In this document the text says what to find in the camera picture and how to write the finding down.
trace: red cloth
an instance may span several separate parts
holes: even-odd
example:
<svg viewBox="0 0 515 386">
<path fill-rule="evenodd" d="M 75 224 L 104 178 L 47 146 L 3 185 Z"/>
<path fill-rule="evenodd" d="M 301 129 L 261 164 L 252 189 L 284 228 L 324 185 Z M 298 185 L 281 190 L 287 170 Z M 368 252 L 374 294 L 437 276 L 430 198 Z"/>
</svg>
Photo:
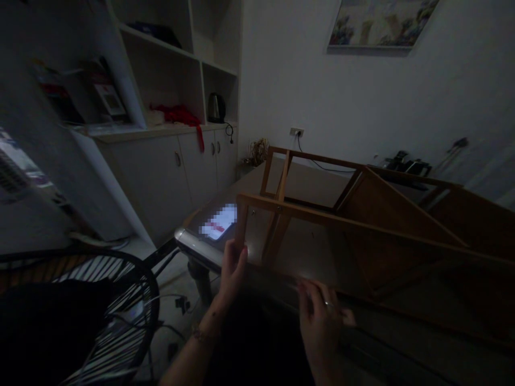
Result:
<svg viewBox="0 0 515 386">
<path fill-rule="evenodd" d="M 152 107 L 151 110 L 159 110 L 165 113 L 165 121 L 181 122 L 190 127 L 197 127 L 198 145 L 200 146 L 201 153 L 204 152 L 204 138 L 202 136 L 202 129 L 200 128 L 200 120 L 193 115 L 185 105 L 178 105 L 174 107 L 167 107 L 159 105 Z"/>
</svg>

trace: power outlet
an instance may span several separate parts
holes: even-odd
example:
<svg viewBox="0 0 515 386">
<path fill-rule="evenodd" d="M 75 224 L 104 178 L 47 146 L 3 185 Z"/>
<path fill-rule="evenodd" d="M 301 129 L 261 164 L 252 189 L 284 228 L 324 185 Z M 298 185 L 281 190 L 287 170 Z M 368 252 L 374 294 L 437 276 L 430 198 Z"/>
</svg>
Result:
<svg viewBox="0 0 515 386">
<path fill-rule="evenodd" d="M 297 132 L 300 132 L 299 137 L 302 137 L 304 135 L 304 129 L 297 129 L 297 128 L 290 129 L 290 135 L 296 135 Z"/>
</svg>

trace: hand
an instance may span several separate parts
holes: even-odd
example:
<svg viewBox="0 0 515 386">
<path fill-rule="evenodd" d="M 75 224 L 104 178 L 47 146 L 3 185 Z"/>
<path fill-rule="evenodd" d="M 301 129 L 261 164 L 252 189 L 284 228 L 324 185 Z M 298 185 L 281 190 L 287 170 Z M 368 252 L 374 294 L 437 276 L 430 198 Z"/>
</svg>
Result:
<svg viewBox="0 0 515 386">
<path fill-rule="evenodd" d="M 243 283 L 245 264 L 247 263 L 248 249 L 245 246 L 241 253 L 237 254 L 234 239 L 225 243 L 224 257 L 222 259 L 222 278 L 220 291 L 216 296 L 217 306 L 222 311 L 227 311 Z"/>
<path fill-rule="evenodd" d="M 356 320 L 351 310 L 340 309 L 336 292 L 326 285 L 301 280 L 298 290 L 300 332 L 307 360 L 315 382 L 327 383 L 325 381 L 334 379 L 333 363 L 341 327 L 342 325 L 355 327 Z M 313 314 L 309 312 L 308 296 L 313 302 Z"/>
</svg>

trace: air vent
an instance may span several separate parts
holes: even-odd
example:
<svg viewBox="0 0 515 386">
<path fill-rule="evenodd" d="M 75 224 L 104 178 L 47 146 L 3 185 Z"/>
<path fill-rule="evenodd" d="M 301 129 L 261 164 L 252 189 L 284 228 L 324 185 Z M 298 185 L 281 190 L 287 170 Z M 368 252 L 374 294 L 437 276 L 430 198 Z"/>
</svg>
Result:
<svg viewBox="0 0 515 386">
<path fill-rule="evenodd" d="M 0 187 L 12 195 L 21 193 L 29 186 L 29 182 L 21 169 L 0 150 Z"/>
</svg>

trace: phone screen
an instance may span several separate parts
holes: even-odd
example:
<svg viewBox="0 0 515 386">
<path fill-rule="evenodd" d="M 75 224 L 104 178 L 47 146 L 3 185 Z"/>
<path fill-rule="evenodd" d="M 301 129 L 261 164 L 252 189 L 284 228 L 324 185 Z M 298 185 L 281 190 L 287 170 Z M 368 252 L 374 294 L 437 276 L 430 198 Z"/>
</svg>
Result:
<svg viewBox="0 0 515 386">
<path fill-rule="evenodd" d="M 200 234 L 212 240 L 218 240 L 236 222 L 236 205 L 227 204 L 217 214 L 205 222 L 200 228 Z"/>
</svg>

